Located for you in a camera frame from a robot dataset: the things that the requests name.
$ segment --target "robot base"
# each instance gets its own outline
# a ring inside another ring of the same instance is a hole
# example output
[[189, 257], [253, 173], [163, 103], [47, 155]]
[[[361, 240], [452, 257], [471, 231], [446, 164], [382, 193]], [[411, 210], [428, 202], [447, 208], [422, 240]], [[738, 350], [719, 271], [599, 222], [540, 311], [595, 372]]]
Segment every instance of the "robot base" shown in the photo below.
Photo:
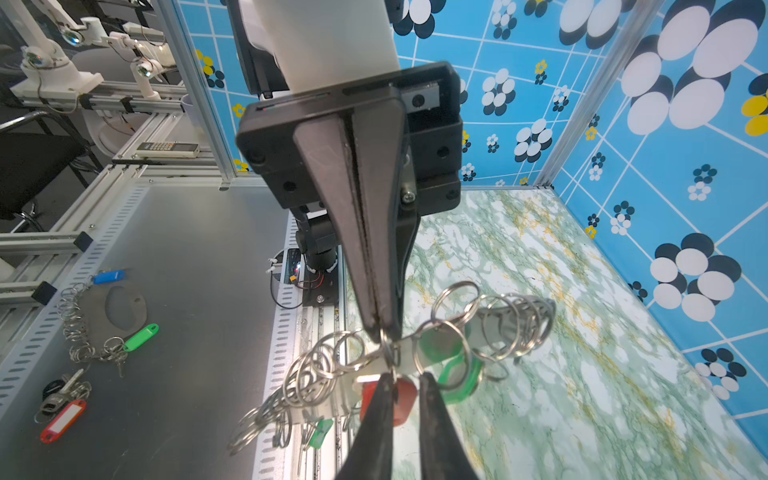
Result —
[[[36, 70], [22, 65], [22, 70], [27, 74], [27, 79], [11, 87], [17, 98], [75, 100], [104, 81], [100, 73], [78, 71], [72, 63], [51, 70]], [[38, 92], [40, 79], [43, 83]]]

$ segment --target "metal plate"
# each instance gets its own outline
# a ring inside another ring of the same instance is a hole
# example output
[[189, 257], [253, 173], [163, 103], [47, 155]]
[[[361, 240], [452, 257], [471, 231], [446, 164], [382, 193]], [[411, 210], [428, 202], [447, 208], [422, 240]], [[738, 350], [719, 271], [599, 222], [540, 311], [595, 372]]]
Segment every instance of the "metal plate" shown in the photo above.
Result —
[[[128, 305], [133, 323], [128, 328], [120, 328], [107, 315], [107, 301], [113, 289], [123, 288], [128, 295]], [[97, 349], [112, 337], [123, 340], [138, 332], [147, 322], [147, 301], [141, 295], [139, 286], [130, 280], [121, 280], [104, 285], [93, 285], [85, 290], [78, 300], [80, 311], [88, 322], [88, 338]]]
[[265, 187], [180, 187], [188, 180], [155, 181], [94, 264], [131, 269], [160, 332], [129, 355], [124, 379], [91, 365], [87, 412], [41, 445], [32, 421], [41, 390], [75, 368], [54, 331], [0, 422], [3, 478], [251, 478], [253, 447], [230, 458], [226, 445], [263, 400], [275, 313], [264, 270], [284, 245], [287, 212]]

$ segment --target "key tag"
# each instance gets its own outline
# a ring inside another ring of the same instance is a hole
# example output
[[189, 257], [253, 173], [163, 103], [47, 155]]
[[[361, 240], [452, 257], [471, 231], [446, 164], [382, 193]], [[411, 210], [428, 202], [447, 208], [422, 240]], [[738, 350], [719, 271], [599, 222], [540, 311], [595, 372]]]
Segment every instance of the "key tag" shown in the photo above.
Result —
[[[378, 384], [379, 382], [366, 382], [362, 388], [360, 422], [362, 422], [363, 417], [366, 416], [368, 405], [371, 403], [371, 399], [373, 399], [373, 393], [376, 391], [376, 386]], [[410, 415], [411, 410], [413, 410], [413, 404], [416, 402], [418, 392], [413, 381], [405, 376], [399, 376], [397, 378], [395, 388], [397, 389], [397, 395], [394, 402], [394, 426], [399, 427], [408, 420], [408, 415]]]
[[[445, 368], [442, 370], [440, 378], [438, 379], [438, 383], [448, 385], [452, 382], [456, 382], [457, 379], [462, 376], [466, 368], [467, 365], [464, 360], [464, 353], [462, 353], [445, 365]], [[459, 389], [444, 391], [442, 393], [442, 401], [445, 402], [446, 405], [451, 405], [468, 399], [475, 393], [475, 390], [477, 390], [478, 385], [480, 384], [482, 370], [483, 362], [473, 355], [467, 379], [462, 383]]]
[[125, 342], [125, 345], [123, 345], [123, 350], [126, 352], [133, 352], [140, 346], [144, 345], [144, 342], [152, 338], [159, 329], [160, 327], [157, 326], [156, 323], [147, 325], [143, 329], [136, 332], [136, 335], [132, 336]]
[[61, 413], [56, 415], [51, 423], [45, 427], [43, 433], [40, 434], [40, 440], [43, 443], [53, 443], [59, 439], [69, 427], [72, 426], [75, 420], [85, 411], [85, 400], [75, 400], [67, 405]]
[[312, 434], [312, 438], [310, 439], [310, 447], [312, 447], [315, 450], [322, 447], [323, 440], [326, 439], [326, 435], [328, 435], [328, 432], [330, 432], [330, 429], [332, 426], [333, 426], [333, 419], [324, 419], [317, 422], [317, 427], [315, 427], [315, 432]]
[[125, 270], [115, 270], [114, 272], [99, 273], [94, 277], [94, 285], [118, 282], [123, 278], [125, 278]]
[[[469, 338], [472, 326], [464, 325], [464, 336]], [[419, 340], [419, 350], [434, 363], [452, 359], [462, 352], [462, 341], [448, 328], [425, 331]]]

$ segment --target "led light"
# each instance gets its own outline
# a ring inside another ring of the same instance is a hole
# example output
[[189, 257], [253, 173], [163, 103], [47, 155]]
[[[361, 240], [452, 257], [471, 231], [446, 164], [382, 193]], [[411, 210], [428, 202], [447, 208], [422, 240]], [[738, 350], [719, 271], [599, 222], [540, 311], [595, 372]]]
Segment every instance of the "led light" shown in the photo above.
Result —
[[147, 67], [140, 65], [138, 68], [138, 72], [142, 74], [144, 77], [151, 77], [152, 76], [152, 70], [148, 69]]
[[83, 43], [83, 36], [76, 31], [70, 30], [69, 28], [63, 28], [61, 30], [61, 36], [68, 44], [72, 45], [73, 47], [79, 47]]
[[31, 53], [31, 52], [27, 52], [27, 61], [33, 67], [43, 66], [43, 57], [41, 57], [40, 55], [35, 55], [34, 53]]

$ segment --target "green marble mat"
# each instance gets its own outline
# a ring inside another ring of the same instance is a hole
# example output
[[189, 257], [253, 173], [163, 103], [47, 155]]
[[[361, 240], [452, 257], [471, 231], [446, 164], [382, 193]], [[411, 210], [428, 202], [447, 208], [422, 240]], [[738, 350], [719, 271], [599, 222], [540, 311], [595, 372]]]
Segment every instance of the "green marble mat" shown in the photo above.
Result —
[[[558, 305], [549, 340], [509, 361], [508, 379], [449, 406], [481, 478], [768, 478], [765, 459], [551, 191], [464, 192], [458, 208], [424, 217], [406, 274], [406, 335], [459, 280]], [[393, 478], [420, 478], [418, 407], [395, 429]]]

